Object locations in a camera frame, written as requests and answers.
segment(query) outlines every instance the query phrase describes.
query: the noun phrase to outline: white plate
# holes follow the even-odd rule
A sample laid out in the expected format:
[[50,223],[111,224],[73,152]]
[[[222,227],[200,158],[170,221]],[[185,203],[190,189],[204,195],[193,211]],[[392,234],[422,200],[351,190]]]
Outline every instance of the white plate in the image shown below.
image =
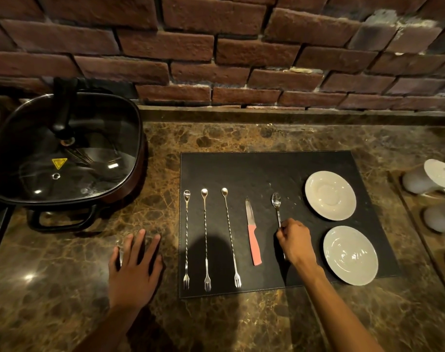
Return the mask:
[[366,285],[379,268],[372,243],[360,231],[349,226],[332,228],[323,239],[323,253],[333,272],[351,285]]
[[329,220],[345,220],[356,210],[353,188],[345,179],[332,172],[312,174],[306,182],[306,197],[310,206]]

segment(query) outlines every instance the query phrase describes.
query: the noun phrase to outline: silverware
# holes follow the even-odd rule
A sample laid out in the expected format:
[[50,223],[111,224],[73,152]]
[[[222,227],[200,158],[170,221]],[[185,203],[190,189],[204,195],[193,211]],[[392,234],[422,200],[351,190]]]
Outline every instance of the silverware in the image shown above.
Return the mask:
[[257,238],[255,236],[255,218],[253,216],[253,210],[250,205],[249,198],[245,198],[245,211],[247,212],[247,223],[249,229],[249,242],[250,242],[250,252],[252,255],[253,265],[258,266],[261,264],[261,254],[260,247],[258,246]]
[[201,196],[203,197],[203,202],[205,204],[205,251],[206,251],[205,290],[206,290],[206,292],[209,292],[209,291],[211,291],[211,279],[209,279],[209,272],[208,272],[208,231],[206,228],[206,197],[208,196],[208,189],[202,189]]
[[232,233],[230,231],[229,208],[227,207],[227,194],[228,194],[227,188],[222,188],[221,193],[224,196],[224,202],[226,203],[227,224],[229,225],[230,245],[232,247],[232,258],[234,259],[234,269],[236,270],[236,275],[234,276],[234,283],[237,288],[240,288],[242,286],[242,283],[240,281],[240,275],[237,272],[236,255],[234,253],[234,244],[232,243]]
[[185,276],[183,277],[183,288],[188,290],[190,288],[190,277],[188,276],[188,202],[190,201],[190,191],[183,192],[186,206],[186,222],[185,222]]
[[276,209],[276,214],[278,216],[278,228],[281,228],[281,218],[280,218],[280,206],[281,206],[281,196],[276,192],[271,196],[271,204]]

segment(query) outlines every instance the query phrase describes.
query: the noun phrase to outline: pink knife handle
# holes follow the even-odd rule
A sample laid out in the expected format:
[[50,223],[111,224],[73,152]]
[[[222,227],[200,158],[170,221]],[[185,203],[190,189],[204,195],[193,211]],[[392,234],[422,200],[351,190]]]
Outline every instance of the pink knife handle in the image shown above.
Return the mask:
[[250,241],[250,251],[252,253],[253,265],[258,266],[261,264],[261,254],[260,247],[258,247],[257,238],[255,237],[255,229],[257,226],[249,225],[249,241]]

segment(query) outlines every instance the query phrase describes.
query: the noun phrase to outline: white cup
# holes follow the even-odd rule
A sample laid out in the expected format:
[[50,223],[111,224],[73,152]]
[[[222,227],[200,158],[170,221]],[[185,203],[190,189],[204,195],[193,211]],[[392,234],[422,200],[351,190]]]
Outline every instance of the white cup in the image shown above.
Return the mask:
[[427,207],[423,213],[426,226],[437,232],[445,233],[445,201]]
[[402,177],[405,190],[418,195],[426,195],[432,191],[445,192],[445,163],[436,159],[428,159],[424,164],[408,171]]

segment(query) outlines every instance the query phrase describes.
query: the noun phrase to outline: yellow warning label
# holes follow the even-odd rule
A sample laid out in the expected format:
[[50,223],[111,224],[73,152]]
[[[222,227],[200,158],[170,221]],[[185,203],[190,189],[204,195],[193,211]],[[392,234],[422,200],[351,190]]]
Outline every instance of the yellow warning label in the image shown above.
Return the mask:
[[61,167],[66,163],[67,158],[55,158],[51,160],[56,167],[56,169],[61,169]]

